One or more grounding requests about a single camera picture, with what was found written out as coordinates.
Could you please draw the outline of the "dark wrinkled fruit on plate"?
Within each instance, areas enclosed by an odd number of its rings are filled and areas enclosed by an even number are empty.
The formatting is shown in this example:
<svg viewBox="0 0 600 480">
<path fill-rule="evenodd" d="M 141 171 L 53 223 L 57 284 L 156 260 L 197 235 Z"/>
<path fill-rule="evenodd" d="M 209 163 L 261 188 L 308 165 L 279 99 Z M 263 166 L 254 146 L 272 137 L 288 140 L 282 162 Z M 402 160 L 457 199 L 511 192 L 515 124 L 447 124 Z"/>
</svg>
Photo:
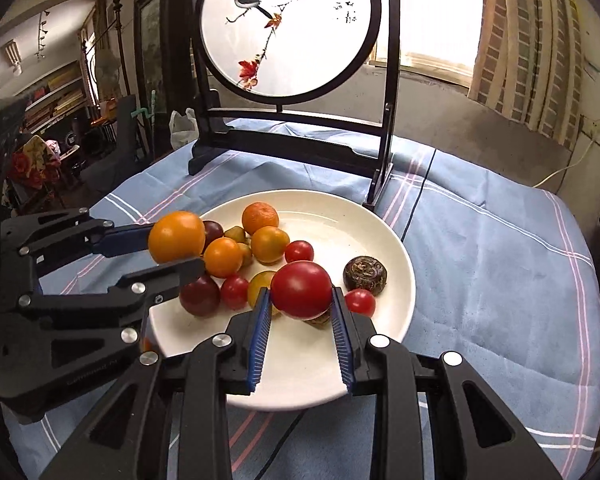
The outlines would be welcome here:
<svg viewBox="0 0 600 480">
<path fill-rule="evenodd" d="M 357 256 L 344 266 L 342 278 L 347 290 L 365 289 L 378 296 L 386 287 L 388 271 L 374 257 Z"/>
</svg>

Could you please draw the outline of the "red cherry tomato pile top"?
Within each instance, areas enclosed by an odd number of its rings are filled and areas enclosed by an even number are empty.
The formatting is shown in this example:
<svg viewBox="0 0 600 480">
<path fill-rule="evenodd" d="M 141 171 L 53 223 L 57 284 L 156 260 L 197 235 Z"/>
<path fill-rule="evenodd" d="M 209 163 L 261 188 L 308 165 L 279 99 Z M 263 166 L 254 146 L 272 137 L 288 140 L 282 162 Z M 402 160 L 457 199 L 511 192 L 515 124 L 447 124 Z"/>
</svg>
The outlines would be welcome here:
<svg viewBox="0 0 600 480">
<path fill-rule="evenodd" d="M 242 310 L 248 304 L 249 281 L 233 274 L 221 286 L 221 299 L 230 310 Z"/>
</svg>

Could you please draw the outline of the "large dark brown fruit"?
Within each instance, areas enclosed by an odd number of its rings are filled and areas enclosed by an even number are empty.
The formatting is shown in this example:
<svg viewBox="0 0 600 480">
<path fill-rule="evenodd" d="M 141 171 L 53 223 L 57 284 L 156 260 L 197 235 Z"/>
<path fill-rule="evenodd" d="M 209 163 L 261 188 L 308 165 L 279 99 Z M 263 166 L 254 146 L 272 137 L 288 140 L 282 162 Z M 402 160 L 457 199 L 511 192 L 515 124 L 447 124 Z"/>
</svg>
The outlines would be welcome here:
<svg viewBox="0 0 600 480">
<path fill-rule="evenodd" d="M 330 322 L 330 311 L 329 310 L 326 310 L 324 313 L 317 316 L 316 318 L 311 318 L 310 320 L 306 320 L 306 324 L 309 324 L 313 327 L 318 327 L 318 328 L 322 328 L 329 322 Z"/>
</svg>

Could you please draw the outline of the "small green-yellow fruit plate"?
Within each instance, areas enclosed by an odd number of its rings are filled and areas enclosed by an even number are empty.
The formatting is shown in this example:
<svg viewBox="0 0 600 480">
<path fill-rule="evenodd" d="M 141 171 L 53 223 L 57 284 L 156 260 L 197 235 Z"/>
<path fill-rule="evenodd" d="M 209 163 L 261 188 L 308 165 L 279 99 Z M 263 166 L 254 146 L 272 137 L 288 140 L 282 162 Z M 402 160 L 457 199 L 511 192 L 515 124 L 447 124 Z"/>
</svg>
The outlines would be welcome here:
<svg viewBox="0 0 600 480">
<path fill-rule="evenodd" d="M 233 226 L 224 232 L 224 236 L 234 240 L 236 243 L 247 243 L 247 234 L 242 226 Z"/>
</svg>

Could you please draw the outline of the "large red tomato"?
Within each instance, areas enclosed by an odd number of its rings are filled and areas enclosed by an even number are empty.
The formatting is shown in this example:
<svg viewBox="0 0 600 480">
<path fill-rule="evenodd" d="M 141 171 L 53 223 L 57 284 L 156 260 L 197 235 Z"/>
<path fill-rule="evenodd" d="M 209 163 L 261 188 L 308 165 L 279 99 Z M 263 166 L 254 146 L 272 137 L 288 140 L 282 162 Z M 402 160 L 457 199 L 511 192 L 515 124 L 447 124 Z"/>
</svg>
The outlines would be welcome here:
<svg viewBox="0 0 600 480">
<path fill-rule="evenodd" d="M 271 301 L 277 310 L 291 318 L 312 320 L 329 309 L 332 281 L 315 262 L 288 263 L 272 278 Z"/>
</svg>

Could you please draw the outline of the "large orange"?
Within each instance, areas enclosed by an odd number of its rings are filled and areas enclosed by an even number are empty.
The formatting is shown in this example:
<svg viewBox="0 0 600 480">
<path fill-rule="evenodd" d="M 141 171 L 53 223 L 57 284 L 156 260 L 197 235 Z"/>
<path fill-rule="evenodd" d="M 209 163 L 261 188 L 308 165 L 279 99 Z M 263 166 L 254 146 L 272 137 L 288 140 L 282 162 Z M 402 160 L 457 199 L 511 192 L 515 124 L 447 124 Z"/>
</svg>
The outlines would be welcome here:
<svg viewBox="0 0 600 480">
<path fill-rule="evenodd" d="M 154 224 L 148 235 L 148 250 L 155 263 L 198 257 L 204 250 L 204 222 L 189 211 L 174 211 Z"/>
</svg>

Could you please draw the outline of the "dark red plum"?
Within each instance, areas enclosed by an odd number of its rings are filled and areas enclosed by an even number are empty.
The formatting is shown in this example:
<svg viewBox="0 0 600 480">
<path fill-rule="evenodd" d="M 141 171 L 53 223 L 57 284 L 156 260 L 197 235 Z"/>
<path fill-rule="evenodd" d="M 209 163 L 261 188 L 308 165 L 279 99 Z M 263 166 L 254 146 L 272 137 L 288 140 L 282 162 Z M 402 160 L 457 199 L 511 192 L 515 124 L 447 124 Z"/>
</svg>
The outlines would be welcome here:
<svg viewBox="0 0 600 480">
<path fill-rule="evenodd" d="M 204 249 L 207 249 L 212 242 L 224 236 L 224 229 L 219 222 L 204 220 L 204 236 Z"/>
</svg>

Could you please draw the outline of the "small yellow fruit pile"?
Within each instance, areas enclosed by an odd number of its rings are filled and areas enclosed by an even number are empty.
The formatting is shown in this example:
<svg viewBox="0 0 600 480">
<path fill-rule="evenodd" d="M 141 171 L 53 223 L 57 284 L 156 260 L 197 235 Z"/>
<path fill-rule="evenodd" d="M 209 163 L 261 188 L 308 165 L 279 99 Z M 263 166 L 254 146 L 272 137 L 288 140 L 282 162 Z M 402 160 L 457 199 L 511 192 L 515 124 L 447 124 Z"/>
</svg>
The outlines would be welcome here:
<svg viewBox="0 0 600 480">
<path fill-rule="evenodd" d="M 250 246 L 246 243 L 238 243 L 238 247 L 242 252 L 242 267 L 250 266 L 253 262 L 253 255 Z"/>
</svg>

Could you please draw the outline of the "blue plaid tablecloth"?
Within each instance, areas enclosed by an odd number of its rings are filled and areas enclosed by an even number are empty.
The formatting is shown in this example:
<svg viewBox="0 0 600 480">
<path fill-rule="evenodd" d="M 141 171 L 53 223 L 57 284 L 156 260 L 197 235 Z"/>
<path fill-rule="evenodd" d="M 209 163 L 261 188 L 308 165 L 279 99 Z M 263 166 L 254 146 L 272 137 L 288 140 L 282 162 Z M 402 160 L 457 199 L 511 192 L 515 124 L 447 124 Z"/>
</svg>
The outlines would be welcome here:
<svg viewBox="0 0 600 480">
<path fill-rule="evenodd" d="M 416 278 L 404 344 L 460 352 L 530 430 L 566 479 L 588 468 L 600 428 L 600 292 L 593 258 L 558 197 L 430 146 L 394 138 L 378 216 L 403 240 Z M 307 188 L 356 204 L 365 180 L 298 162 L 227 152 L 188 175 L 189 145 L 126 180 L 92 208 L 117 224 L 172 210 L 202 214 L 247 194 Z M 44 292 L 103 292 L 151 264 L 147 252 L 82 258 Z M 19 425 L 3 408 L 26 479 L 37 479 L 107 386 Z M 374 402 L 348 398 L 306 414 L 230 409 L 235 479 L 367 479 Z"/>
</svg>

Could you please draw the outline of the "dark framed painting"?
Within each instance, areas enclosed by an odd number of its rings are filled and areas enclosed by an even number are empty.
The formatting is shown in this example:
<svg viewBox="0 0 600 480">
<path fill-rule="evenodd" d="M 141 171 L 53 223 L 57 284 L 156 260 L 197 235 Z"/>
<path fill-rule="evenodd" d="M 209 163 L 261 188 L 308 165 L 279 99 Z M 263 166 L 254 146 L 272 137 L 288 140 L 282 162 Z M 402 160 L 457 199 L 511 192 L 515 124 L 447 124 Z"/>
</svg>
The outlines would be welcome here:
<svg viewBox="0 0 600 480">
<path fill-rule="evenodd" d="M 166 90 L 162 72 L 162 0 L 134 0 L 134 52 L 140 102 L 151 103 L 155 91 L 155 111 L 166 114 Z"/>
</svg>

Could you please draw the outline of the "red cherry tomato on plate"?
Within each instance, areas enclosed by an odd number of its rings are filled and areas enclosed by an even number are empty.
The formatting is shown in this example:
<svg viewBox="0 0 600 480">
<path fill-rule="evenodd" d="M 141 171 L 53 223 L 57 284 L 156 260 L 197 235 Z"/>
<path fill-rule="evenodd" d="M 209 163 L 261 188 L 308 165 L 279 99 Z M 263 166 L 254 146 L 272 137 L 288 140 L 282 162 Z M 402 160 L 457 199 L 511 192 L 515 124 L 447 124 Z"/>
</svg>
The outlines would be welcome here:
<svg viewBox="0 0 600 480">
<path fill-rule="evenodd" d="M 314 248 L 306 240 L 295 240 L 286 247 L 284 257 L 286 263 L 295 261 L 313 261 Z"/>
</svg>

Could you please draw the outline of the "red tomato pile bottom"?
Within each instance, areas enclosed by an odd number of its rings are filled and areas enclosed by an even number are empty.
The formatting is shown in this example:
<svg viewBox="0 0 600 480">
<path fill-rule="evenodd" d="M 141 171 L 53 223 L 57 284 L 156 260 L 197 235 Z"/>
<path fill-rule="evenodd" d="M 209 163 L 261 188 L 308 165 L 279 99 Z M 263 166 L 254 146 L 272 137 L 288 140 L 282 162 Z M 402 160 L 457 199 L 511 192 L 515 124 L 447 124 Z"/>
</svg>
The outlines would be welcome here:
<svg viewBox="0 0 600 480">
<path fill-rule="evenodd" d="M 375 313 L 376 299 L 366 289 L 353 289 L 344 295 L 344 300 L 346 300 L 346 305 L 351 312 L 365 315 L 368 318 L 371 318 Z"/>
</svg>

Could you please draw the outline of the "white plastic bag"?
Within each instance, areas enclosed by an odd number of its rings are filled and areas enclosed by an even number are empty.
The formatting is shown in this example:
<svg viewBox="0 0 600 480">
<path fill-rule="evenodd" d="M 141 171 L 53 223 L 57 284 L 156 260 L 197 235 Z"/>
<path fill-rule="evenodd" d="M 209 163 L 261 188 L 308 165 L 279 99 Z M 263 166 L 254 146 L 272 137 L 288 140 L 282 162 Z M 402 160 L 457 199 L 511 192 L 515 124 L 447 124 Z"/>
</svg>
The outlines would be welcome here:
<svg viewBox="0 0 600 480">
<path fill-rule="evenodd" d="M 184 114 L 174 110 L 171 114 L 169 129 L 170 143 L 174 151 L 196 141 L 199 131 L 194 110 L 187 107 Z"/>
</svg>

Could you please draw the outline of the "yellow orange fruit on plate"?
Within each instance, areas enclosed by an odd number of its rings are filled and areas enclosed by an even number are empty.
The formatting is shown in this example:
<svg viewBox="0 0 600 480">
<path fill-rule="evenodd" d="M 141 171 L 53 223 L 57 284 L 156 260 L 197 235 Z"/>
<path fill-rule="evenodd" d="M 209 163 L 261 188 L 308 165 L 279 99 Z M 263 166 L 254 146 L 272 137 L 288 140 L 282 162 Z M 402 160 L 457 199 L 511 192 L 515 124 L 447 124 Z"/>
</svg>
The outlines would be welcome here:
<svg viewBox="0 0 600 480">
<path fill-rule="evenodd" d="M 275 226 L 264 226 L 253 233 L 251 250 L 260 263 L 273 264 L 283 258 L 290 243 L 289 235 Z"/>
</svg>

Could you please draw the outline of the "black framed bird screen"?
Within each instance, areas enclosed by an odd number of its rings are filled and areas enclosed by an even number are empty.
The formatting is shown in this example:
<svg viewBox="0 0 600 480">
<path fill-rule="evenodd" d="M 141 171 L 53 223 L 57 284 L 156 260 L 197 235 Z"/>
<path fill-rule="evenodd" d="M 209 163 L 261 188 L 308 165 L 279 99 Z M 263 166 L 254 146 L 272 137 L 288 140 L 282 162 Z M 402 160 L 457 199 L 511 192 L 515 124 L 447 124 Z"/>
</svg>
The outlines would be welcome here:
<svg viewBox="0 0 600 480">
<path fill-rule="evenodd" d="M 401 0 L 194 0 L 193 55 L 199 132 L 190 174 L 227 151 L 277 157 L 370 181 L 374 210 L 393 170 L 398 108 Z M 302 112 L 348 82 L 367 62 L 382 26 L 387 62 L 378 122 Z M 242 119 L 289 122 L 374 136 L 376 155 L 303 136 L 264 133 Z"/>
</svg>

